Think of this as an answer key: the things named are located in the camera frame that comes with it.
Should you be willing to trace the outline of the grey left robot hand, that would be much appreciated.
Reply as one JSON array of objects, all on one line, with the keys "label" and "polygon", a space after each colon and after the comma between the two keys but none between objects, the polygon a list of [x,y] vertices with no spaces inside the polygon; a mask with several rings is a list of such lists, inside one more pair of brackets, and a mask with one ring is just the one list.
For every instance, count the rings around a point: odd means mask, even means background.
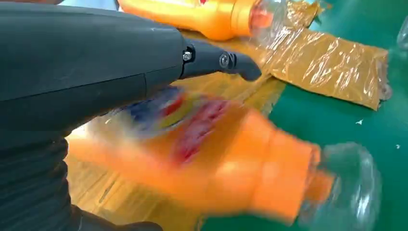
[{"label": "grey left robot hand", "polygon": [[178,79],[214,72],[261,76],[247,55],[185,39],[135,15],[0,4],[0,228],[3,231],[159,231],[115,225],[71,204],[66,137]]}]

